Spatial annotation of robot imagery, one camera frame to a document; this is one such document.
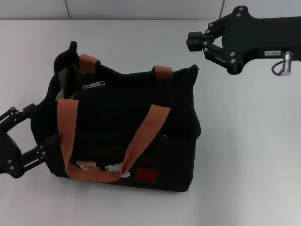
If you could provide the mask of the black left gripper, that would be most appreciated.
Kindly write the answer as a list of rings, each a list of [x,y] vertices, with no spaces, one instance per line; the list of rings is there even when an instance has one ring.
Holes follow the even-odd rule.
[[[27,119],[32,119],[39,105],[30,104],[22,111],[11,107],[0,116],[0,128],[12,129]],[[59,136],[53,134],[42,144],[21,155],[21,151],[7,133],[0,134],[0,173],[9,174],[13,178],[20,178],[23,173],[48,161],[51,152],[59,146]]]

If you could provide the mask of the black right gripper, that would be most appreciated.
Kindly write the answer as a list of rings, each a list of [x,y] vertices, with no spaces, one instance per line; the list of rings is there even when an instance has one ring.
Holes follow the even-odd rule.
[[[221,38],[222,47],[212,41]],[[240,74],[255,59],[281,59],[278,75],[290,75],[291,62],[301,59],[301,18],[255,18],[246,6],[235,7],[232,13],[208,24],[204,32],[190,32],[190,52],[204,52],[205,59]]]

